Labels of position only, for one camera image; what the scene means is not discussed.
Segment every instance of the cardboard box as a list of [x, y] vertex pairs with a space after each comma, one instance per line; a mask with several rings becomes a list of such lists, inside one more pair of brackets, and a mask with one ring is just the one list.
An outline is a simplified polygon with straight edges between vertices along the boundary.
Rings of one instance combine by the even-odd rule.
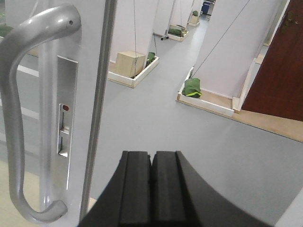
[[143, 70], [144, 64], [145, 55], [142, 53], [136, 54], [134, 51], [119, 52], [117, 54], [114, 73], [131, 78], [138, 75]]

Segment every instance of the red indicator dot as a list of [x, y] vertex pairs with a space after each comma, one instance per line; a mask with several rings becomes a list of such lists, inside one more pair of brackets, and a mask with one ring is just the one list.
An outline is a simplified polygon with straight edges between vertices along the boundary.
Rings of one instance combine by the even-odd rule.
[[65, 111], [68, 111], [70, 108], [68, 107], [68, 105], [63, 105], [62, 109], [65, 110]]

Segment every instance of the gray floor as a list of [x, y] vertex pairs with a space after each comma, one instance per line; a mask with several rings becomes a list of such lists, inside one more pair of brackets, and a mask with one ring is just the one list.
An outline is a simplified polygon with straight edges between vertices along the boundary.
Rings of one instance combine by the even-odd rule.
[[156, 37], [160, 63], [135, 89], [107, 82], [91, 196], [123, 150], [181, 150], [218, 192], [274, 224], [303, 187], [303, 144], [175, 101], [206, 27], [182, 43]]

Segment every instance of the white wall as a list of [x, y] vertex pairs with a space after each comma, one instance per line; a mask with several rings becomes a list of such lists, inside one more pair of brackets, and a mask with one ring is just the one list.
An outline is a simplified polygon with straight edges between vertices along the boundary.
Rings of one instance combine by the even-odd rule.
[[169, 27], [170, 16], [174, 7], [175, 0], [159, 0], [155, 23], [154, 33], [157, 35], [165, 35], [165, 31]]
[[[158, 0], [135, 0], [137, 52], [147, 56], [153, 32]], [[110, 60], [118, 52], [135, 51], [134, 1], [118, 0]]]
[[251, 0], [197, 71], [247, 0], [218, 0], [196, 61], [194, 76], [205, 90], [232, 98], [242, 89], [281, 0]]
[[282, 17], [286, 11], [286, 8], [289, 4], [289, 1], [290, 0], [282, 0], [278, 10], [277, 10], [277, 13], [276, 13], [276, 16], [275, 16], [275, 19], [270, 27], [270, 30], [265, 38], [265, 43], [268, 43], [270, 44], [272, 39], [274, 38], [274, 35], [278, 29], [278, 26], [280, 25], [280, 22], [282, 20]]
[[27, 20], [31, 13], [35, 14], [42, 11], [42, 6], [37, 0], [6, 0], [5, 1], [5, 17], [6, 24], [16, 27], [23, 21]]
[[192, 12], [192, 6], [193, 0], [176, 0], [170, 24], [187, 27], [188, 18]]
[[197, 10], [198, 13], [201, 12], [201, 8], [204, 0], [194, 0], [193, 11]]

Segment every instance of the silver door handle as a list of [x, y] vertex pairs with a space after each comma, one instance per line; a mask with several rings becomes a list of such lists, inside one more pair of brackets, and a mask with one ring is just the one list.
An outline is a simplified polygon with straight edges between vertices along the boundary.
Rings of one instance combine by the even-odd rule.
[[46, 210], [37, 212], [24, 197], [24, 133], [16, 79], [17, 67], [30, 49], [70, 35], [80, 26], [77, 9], [71, 4], [62, 4], [26, 20], [0, 43], [0, 92], [8, 150], [9, 194], [20, 214], [34, 223], [56, 221], [67, 212], [67, 207], [58, 200]]

